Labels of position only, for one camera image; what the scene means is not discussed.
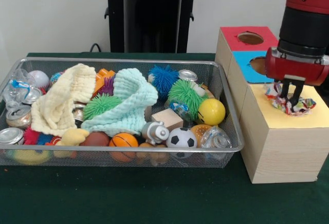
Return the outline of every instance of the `gray toy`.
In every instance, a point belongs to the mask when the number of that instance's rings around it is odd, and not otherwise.
[[[142,136],[146,139],[146,143],[152,145],[160,144],[169,137],[169,130],[165,128],[162,121],[148,122],[142,129]]]

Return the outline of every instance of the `yellow box top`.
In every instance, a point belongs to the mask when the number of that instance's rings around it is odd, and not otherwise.
[[[329,108],[312,86],[304,86],[301,97],[312,98],[317,105],[310,114],[302,116],[290,116],[273,107],[271,101],[265,96],[266,89],[263,84],[252,84],[250,88],[269,128],[329,127]],[[295,87],[290,85],[289,93],[294,90]]]

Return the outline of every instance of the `round hole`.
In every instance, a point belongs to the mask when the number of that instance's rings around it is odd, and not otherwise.
[[[257,45],[264,42],[264,39],[260,35],[248,31],[239,34],[237,38],[241,42],[249,45]]]
[[[258,72],[261,75],[266,75],[265,70],[265,57],[256,57],[250,61],[252,69]]]

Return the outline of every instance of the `blue box face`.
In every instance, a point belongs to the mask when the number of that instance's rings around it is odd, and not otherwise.
[[[256,72],[250,65],[250,61],[256,57],[265,57],[266,51],[243,51],[243,52],[232,52],[233,56],[240,66],[241,72],[245,77],[245,80],[251,84],[260,84],[260,83],[273,83],[274,79],[270,79],[265,75],[261,75]]]

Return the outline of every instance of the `shape sorter box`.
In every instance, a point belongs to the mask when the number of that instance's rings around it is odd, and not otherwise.
[[[277,45],[278,40],[268,27],[221,27],[215,61],[223,66],[227,75],[233,52],[267,51]]]
[[[273,79],[255,71],[251,61],[263,58],[268,48],[277,44],[278,40],[268,27],[220,29],[215,61],[224,68],[238,118],[241,115],[248,84],[273,82]]]
[[[273,80],[252,64],[277,44],[267,27],[220,30],[216,62],[225,70],[240,120],[245,139],[241,154],[252,183],[315,181],[329,153],[329,109],[311,86],[301,94],[316,101],[311,114],[288,116],[272,106],[264,83]]]
[[[252,183],[317,180],[329,153],[329,109],[312,86],[304,86],[301,97],[317,105],[310,114],[289,116],[272,106],[263,85],[248,86],[240,118],[241,154]]]

